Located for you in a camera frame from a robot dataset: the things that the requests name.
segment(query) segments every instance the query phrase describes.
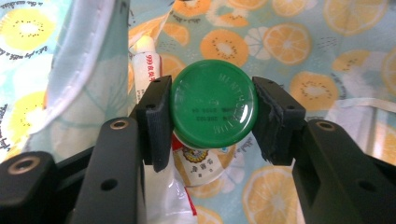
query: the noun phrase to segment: white tube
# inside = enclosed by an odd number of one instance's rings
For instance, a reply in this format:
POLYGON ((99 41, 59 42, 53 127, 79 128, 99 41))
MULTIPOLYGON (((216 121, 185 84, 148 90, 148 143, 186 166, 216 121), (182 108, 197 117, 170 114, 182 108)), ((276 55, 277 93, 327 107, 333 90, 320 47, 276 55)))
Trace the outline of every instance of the white tube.
POLYGON ((155 52, 154 40, 143 35, 132 46, 132 68, 134 69, 134 86, 136 102, 142 99, 149 83, 161 76, 161 57, 155 52))

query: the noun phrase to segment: green bottle cap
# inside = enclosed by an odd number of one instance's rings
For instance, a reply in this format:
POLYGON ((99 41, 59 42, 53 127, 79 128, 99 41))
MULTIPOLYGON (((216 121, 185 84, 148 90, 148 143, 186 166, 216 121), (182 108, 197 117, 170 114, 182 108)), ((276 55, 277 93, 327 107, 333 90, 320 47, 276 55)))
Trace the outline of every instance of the green bottle cap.
POLYGON ((191 148, 221 148, 239 142, 253 128, 257 111, 252 81, 231 63, 193 63, 172 84, 175 134, 191 148))

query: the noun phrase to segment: screw hole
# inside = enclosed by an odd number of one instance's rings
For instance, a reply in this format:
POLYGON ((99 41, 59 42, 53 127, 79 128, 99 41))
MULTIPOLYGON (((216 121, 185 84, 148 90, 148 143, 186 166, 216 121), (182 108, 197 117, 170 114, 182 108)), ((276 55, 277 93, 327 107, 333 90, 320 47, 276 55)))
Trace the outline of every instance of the screw hole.
POLYGON ((319 126, 319 128, 321 128, 324 131, 332 132, 335 130, 334 125, 326 121, 318 121, 317 125, 319 126))
POLYGON ((114 189, 119 183, 117 182, 116 179, 108 179, 105 180, 102 185, 100 186, 101 190, 104 191, 110 191, 112 189, 114 189))
POLYGON ((114 130, 124 129, 129 125, 129 122, 125 119, 119 119, 110 124, 110 128, 114 130))
POLYGON ((33 164, 33 161, 22 161, 16 165, 16 168, 18 170, 24 170, 24 169, 29 168, 29 166, 31 166, 32 164, 33 164))
POLYGON ((146 108, 147 108, 147 109, 154 109, 154 108, 155 108, 155 105, 146 105, 146 108))
POLYGON ((21 175, 33 170, 40 163, 40 158, 36 156, 29 156, 14 162, 8 167, 8 172, 11 175, 21 175))
POLYGON ((376 192, 376 187, 366 180, 358 180, 359 187, 367 191, 376 192))

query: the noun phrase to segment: black metal bracket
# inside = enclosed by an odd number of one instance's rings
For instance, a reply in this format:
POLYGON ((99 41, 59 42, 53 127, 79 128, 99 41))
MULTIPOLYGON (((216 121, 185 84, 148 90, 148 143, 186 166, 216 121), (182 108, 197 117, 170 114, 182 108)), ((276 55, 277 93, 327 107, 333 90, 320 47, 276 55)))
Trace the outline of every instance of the black metal bracket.
MULTIPOLYGON (((0 164, 0 223, 145 223, 142 160, 156 171, 167 165, 173 128, 171 78, 158 80, 130 118, 103 125, 95 148, 56 165, 44 152, 0 164)), ((306 223, 396 223, 395 166, 364 155, 335 123, 305 122, 304 108, 275 82, 253 82, 253 134, 272 164, 295 159, 306 223)))

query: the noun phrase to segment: citrus print fabric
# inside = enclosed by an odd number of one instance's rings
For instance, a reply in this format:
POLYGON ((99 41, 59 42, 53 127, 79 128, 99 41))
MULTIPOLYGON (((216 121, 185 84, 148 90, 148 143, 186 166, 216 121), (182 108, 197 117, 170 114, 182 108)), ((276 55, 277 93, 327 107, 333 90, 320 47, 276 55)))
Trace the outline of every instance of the citrus print fabric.
POLYGON ((44 120, 53 54, 69 1, 0 1, 0 162, 44 120))
MULTIPOLYGON (((134 107, 127 49, 150 35, 164 75, 175 78, 204 59, 233 63, 250 77, 280 84, 306 108, 306 119, 333 120, 364 152, 396 164, 394 1, 132 0, 125 6, 0 0, 0 161, 43 148, 61 161, 93 146, 104 121, 134 107), (88 61, 80 60, 83 49, 93 55, 88 61)), ((187 188, 198 223, 304 223, 290 167, 264 161, 251 133, 229 153, 219 177, 187 188)))
MULTIPOLYGON (((272 79, 306 119, 339 121, 366 153, 396 164, 395 20, 389 0, 176 0, 129 38, 153 36, 172 78, 219 59, 272 79)), ((290 171, 265 162, 248 135, 219 178, 188 188, 198 223, 304 223, 290 171)))

